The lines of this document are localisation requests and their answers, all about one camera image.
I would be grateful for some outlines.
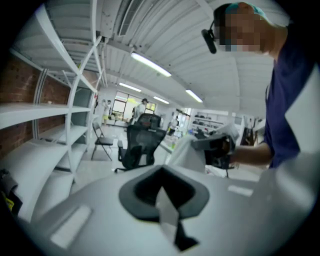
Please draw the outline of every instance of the fluorescent light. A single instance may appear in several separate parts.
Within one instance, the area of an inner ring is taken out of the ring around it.
[[[159,97],[157,97],[157,96],[154,96],[153,98],[156,99],[156,100],[158,100],[158,101],[161,101],[161,102],[163,102],[163,103],[165,103],[165,104],[169,104],[168,101],[166,101],[166,100],[164,100],[164,99],[162,99],[162,98],[159,98]]]
[[[162,75],[164,75],[165,77],[171,77],[171,73],[169,73],[168,71],[166,71],[165,69],[163,69],[162,67],[158,66],[157,64],[153,63],[151,60],[142,57],[141,55],[133,52],[131,53],[131,57],[134,58],[135,60],[137,60],[138,62],[141,62],[147,66],[149,66],[150,68],[158,71],[159,73],[161,73]]]
[[[197,102],[203,102],[192,90],[185,90],[185,92],[189,94],[192,98],[194,98]]]
[[[139,92],[139,93],[141,92],[140,89],[138,89],[138,88],[136,88],[136,87],[133,87],[133,86],[130,86],[130,85],[127,85],[127,84],[125,84],[125,83],[123,83],[123,82],[120,82],[119,85],[120,85],[120,86],[123,86],[123,87],[127,87],[127,88],[129,88],[129,89],[131,89],[131,90],[137,91],[137,92]]]

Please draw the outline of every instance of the brick wall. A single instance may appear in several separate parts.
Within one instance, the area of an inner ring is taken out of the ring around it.
[[[40,71],[11,56],[0,74],[0,103],[34,102]]]
[[[11,56],[0,74],[0,103],[32,103],[40,71],[15,56]],[[47,76],[40,98],[41,103],[67,104],[70,89]],[[65,116],[38,120],[39,133],[64,124]],[[32,122],[19,123],[0,130],[0,159],[33,138]]]

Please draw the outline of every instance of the earpiece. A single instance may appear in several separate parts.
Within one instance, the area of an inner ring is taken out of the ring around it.
[[[215,54],[217,52],[217,48],[214,43],[215,37],[214,37],[214,33],[213,33],[212,29],[210,29],[210,30],[203,29],[201,31],[201,34],[206,42],[206,45],[209,48],[209,51],[212,54]]]

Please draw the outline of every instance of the person in background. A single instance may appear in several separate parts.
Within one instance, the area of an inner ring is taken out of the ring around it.
[[[138,106],[134,107],[134,116],[132,124],[134,125],[136,121],[138,121],[139,117],[146,111],[146,105],[148,104],[148,100],[144,98],[142,100],[142,103],[140,103]]]
[[[255,52],[274,59],[271,82],[265,92],[264,141],[258,146],[237,147],[230,161],[276,168],[300,152],[285,113],[304,88],[315,61],[303,46],[304,37],[294,23],[274,24],[252,4],[226,3],[215,9],[213,16],[219,48]]]
[[[107,120],[109,118],[109,111],[111,109],[111,100],[108,100],[106,102],[105,99],[102,100],[102,106],[103,106],[103,122],[104,125],[107,125]]]
[[[176,131],[176,127],[179,125],[178,116],[175,117],[170,123],[170,130],[168,132],[169,136],[172,136]]]

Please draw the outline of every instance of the blue shirt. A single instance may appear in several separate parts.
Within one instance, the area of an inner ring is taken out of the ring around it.
[[[300,152],[285,113],[300,94],[314,67],[314,62],[307,57],[300,44],[294,25],[287,28],[288,35],[277,62],[274,62],[269,93],[265,100],[264,142],[273,155],[269,168],[278,167],[284,160],[294,158]]]

